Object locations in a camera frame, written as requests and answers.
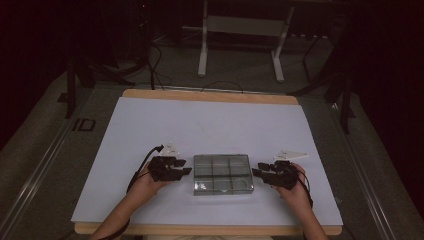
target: white stand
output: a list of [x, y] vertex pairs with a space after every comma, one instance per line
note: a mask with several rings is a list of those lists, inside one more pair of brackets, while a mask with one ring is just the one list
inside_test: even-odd
[[238, 34], [251, 34], [262, 36], [278, 37], [278, 45], [271, 52], [272, 62], [274, 65], [275, 77], [277, 82], [283, 82], [284, 76], [281, 69], [280, 54], [283, 48], [284, 40], [287, 37], [287, 31], [290, 26], [290, 21], [293, 17], [294, 7], [291, 7], [286, 20], [263, 20], [251, 18], [236, 18], [223, 16], [208, 16], [208, 1], [203, 1], [203, 27], [202, 27], [202, 49], [200, 51], [199, 61], [199, 77], [206, 75], [206, 64], [208, 58], [208, 32], [226, 32]]

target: gray floor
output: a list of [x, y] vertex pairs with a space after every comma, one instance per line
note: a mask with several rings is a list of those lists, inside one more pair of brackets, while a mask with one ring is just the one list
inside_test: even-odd
[[[284, 94], [308, 84], [301, 64], [303, 53], [311, 44], [303, 38], [291, 38], [281, 57], [286, 81], [277, 83], [268, 49], [241, 48], [212, 41], [207, 75], [197, 76], [198, 38], [188, 38], [181, 46], [169, 45], [166, 38], [156, 41], [161, 58], [156, 71], [169, 90], [172, 86], [199, 91], [208, 89]], [[331, 51], [322, 39], [308, 56], [311, 74], [322, 67]], [[159, 52], [152, 50], [155, 62]], [[147, 70], [128, 79], [148, 87]], [[54, 81], [28, 119], [0, 153], [0, 216], [2, 239], [86, 239], [72, 233], [70, 222], [78, 197], [101, 144], [103, 134], [118, 97], [125, 90], [98, 76], [93, 90], [79, 88], [79, 108], [65, 120], [66, 106], [56, 100], [66, 91], [65, 75]], [[323, 100], [325, 88], [299, 98], [308, 118], [317, 149], [328, 175], [344, 224], [339, 236], [331, 239], [424, 239], [424, 223], [405, 192], [375, 130], [354, 96], [350, 135], [338, 124], [338, 111]], [[92, 132], [72, 131], [77, 118], [95, 119]], [[26, 185], [38, 169], [36, 185]], [[33, 189], [28, 198], [18, 202], [18, 194]], [[301, 236], [284, 239], [302, 239]]]

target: finger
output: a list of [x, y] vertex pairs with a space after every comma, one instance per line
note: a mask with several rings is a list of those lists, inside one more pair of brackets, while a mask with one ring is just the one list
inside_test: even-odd
[[299, 164], [296, 163], [291, 163], [300, 173], [299, 173], [299, 179], [302, 182], [305, 182], [305, 176], [306, 176], [306, 172], [305, 169], [303, 169]]

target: wooden table edge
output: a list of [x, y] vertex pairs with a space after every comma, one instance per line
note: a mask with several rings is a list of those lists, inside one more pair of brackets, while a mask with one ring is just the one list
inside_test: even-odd
[[208, 101], [208, 102], [236, 102], [236, 103], [262, 103], [262, 104], [285, 104], [299, 105], [293, 96], [267, 95], [267, 94], [241, 94], [223, 92], [193, 92], [180, 90], [142, 90], [127, 89], [122, 97], [147, 98], [161, 100], [183, 100], [183, 101]]
[[[75, 232], [92, 234], [100, 223], [76, 222]], [[325, 225], [325, 233], [329, 236], [339, 235], [342, 226]], [[170, 224], [130, 224], [126, 235], [173, 235], [173, 236], [288, 236], [301, 235], [300, 226], [231, 226], [231, 225], [170, 225]]]

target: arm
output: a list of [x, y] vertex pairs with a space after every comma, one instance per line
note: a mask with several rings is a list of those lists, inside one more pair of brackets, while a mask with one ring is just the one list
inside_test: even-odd
[[[302, 173], [305, 170], [299, 165], [293, 165]], [[300, 174], [300, 180], [305, 181], [305, 176]], [[312, 207], [309, 203], [308, 195], [301, 183], [297, 183], [291, 190], [287, 190], [283, 187], [273, 187], [280, 194], [280, 197], [284, 199], [296, 217], [299, 219], [302, 225], [304, 234], [308, 240], [321, 240], [328, 239], [324, 229], [321, 227], [318, 219], [316, 218]]]
[[112, 212], [90, 237], [90, 240], [108, 237], [120, 230], [130, 219], [131, 215], [154, 197], [168, 182], [154, 182], [147, 166], [139, 174], [139, 178], [128, 191], [127, 195], [116, 205]]

